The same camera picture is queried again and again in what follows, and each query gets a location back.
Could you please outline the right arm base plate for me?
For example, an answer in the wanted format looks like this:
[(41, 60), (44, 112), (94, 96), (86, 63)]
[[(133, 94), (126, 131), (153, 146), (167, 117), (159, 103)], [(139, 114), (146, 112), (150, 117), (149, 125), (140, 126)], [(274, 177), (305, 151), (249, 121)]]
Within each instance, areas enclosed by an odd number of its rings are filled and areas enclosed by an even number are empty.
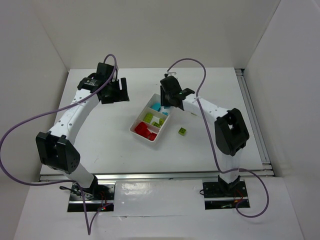
[(218, 182), (203, 182), (199, 194), (204, 197), (204, 207), (206, 210), (225, 210), (238, 208), (250, 208), (250, 201), (246, 183), (240, 183), (231, 191), (223, 192)]

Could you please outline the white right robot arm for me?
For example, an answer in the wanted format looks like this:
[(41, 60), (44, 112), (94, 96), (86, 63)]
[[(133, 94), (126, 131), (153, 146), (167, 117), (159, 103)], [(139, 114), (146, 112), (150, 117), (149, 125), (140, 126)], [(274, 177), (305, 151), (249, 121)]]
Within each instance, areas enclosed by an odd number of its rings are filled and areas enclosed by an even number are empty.
[(178, 79), (168, 73), (160, 81), (160, 103), (201, 116), (207, 133), (209, 124), (214, 127), (214, 138), (208, 137), (219, 171), (218, 184), (224, 192), (234, 189), (240, 182), (240, 155), (250, 138), (240, 110), (219, 107), (189, 88), (182, 89)]

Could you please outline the red 2x4 lego brick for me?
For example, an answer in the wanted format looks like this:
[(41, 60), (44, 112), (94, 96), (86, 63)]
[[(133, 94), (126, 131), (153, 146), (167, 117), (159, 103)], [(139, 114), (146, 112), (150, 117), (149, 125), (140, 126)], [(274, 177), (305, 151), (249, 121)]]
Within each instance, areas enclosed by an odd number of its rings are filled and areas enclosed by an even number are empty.
[(146, 138), (149, 140), (149, 141), (154, 141), (155, 138), (157, 137), (157, 134), (152, 132), (151, 134), (149, 134)]

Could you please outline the lime green lego with print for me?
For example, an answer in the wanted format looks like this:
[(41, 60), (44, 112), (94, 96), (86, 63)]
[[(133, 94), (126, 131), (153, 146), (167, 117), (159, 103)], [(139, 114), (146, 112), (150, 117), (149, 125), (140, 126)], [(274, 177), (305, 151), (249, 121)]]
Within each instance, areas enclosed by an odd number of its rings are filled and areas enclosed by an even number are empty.
[(151, 125), (160, 129), (164, 123), (165, 120), (163, 118), (160, 118), (158, 121), (153, 121)]

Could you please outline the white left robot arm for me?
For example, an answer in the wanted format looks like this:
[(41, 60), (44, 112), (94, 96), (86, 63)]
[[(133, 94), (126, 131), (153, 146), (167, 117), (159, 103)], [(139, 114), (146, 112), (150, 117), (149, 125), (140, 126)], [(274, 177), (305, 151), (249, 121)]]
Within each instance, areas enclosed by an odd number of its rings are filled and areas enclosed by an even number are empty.
[(96, 72), (79, 82), (72, 107), (47, 132), (37, 134), (35, 141), (41, 163), (77, 182), (89, 195), (103, 191), (97, 177), (80, 163), (81, 155), (74, 144), (82, 125), (98, 104), (127, 101), (127, 80), (118, 78), (118, 67), (98, 63)]

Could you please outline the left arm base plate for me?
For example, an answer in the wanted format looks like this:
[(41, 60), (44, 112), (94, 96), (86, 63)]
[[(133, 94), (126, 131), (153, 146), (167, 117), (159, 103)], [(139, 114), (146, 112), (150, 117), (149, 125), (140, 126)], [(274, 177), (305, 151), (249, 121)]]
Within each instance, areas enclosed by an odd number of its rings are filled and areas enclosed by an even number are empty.
[[(69, 192), (68, 200), (68, 213), (83, 213), (84, 205), (81, 196), (81, 191), (76, 184), (71, 187), (60, 186), (60, 190)], [(87, 212), (96, 212), (100, 209), (101, 212), (113, 212), (114, 211), (114, 199), (115, 199), (116, 185), (103, 184), (101, 190), (95, 195), (84, 192), (85, 206)]]

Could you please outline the white divided plastic container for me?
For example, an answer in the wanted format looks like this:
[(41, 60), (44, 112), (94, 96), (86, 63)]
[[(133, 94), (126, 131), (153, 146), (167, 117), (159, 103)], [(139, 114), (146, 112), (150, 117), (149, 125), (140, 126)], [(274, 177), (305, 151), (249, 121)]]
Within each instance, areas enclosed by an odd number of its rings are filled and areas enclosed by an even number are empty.
[(172, 112), (173, 107), (161, 106), (161, 96), (154, 93), (129, 131), (142, 143), (155, 146), (169, 125)]

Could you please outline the large red sloped lego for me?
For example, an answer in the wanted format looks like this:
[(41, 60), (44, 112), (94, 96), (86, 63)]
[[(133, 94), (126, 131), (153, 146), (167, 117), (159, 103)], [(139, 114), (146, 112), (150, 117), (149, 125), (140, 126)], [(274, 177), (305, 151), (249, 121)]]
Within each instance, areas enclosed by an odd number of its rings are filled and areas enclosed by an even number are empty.
[(140, 122), (135, 128), (134, 132), (144, 138), (148, 138), (151, 132), (148, 130), (148, 126), (144, 122)]

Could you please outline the lime green 2x2 lego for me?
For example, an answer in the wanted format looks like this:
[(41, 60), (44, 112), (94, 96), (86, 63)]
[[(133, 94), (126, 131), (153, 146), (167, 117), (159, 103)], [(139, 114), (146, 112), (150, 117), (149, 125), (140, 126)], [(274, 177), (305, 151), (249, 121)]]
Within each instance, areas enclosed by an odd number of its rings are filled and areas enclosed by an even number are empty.
[(183, 127), (181, 127), (178, 131), (178, 134), (181, 136), (185, 136), (186, 135), (187, 130)]

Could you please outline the lime green tall lego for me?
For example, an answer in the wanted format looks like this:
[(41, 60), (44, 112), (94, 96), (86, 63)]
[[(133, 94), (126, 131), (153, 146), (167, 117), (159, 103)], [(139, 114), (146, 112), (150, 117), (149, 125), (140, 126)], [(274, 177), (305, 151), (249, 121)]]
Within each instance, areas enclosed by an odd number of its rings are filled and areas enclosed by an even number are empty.
[(145, 115), (145, 117), (143, 118), (143, 121), (146, 122), (146, 123), (148, 123), (148, 124), (150, 124), (151, 121), (152, 121), (152, 119), (153, 119), (153, 116), (154, 116), (154, 115), (153, 115), (152, 113), (148, 112), (148, 113)]

